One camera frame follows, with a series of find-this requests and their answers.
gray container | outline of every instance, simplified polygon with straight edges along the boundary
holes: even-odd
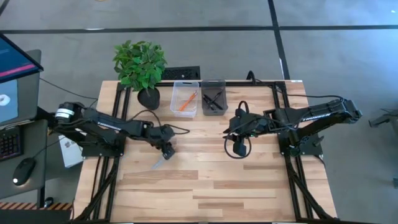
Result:
[[[211,101],[218,93],[221,95],[209,106],[206,103],[205,95],[208,96],[207,101]],[[201,107],[205,116],[223,116],[228,109],[226,103],[225,80],[203,80],[201,82]]]

keyboard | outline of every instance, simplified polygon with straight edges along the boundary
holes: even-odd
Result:
[[[19,126],[0,131],[0,161],[22,155]]]

green leaves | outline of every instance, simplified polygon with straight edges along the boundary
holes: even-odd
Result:
[[[139,91],[143,88],[155,88],[155,84],[162,81],[167,62],[160,45],[145,41],[132,44],[127,40],[114,48],[114,71],[118,73],[121,84],[132,87],[133,91]]]

orange marker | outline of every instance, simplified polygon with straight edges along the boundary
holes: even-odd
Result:
[[[185,108],[188,106],[188,104],[194,99],[195,96],[197,96],[198,91],[195,91],[192,96],[189,98],[189,100],[187,102],[184,103],[184,105],[182,105],[179,109],[179,111],[183,111],[185,110]]]

computer mouse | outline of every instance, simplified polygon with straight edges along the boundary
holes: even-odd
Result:
[[[36,165],[34,158],[26,158],[18,164],[12,176],[12,181],[16,186],[20,186],[27,182],[30,175],[32,174],[33,168]]]

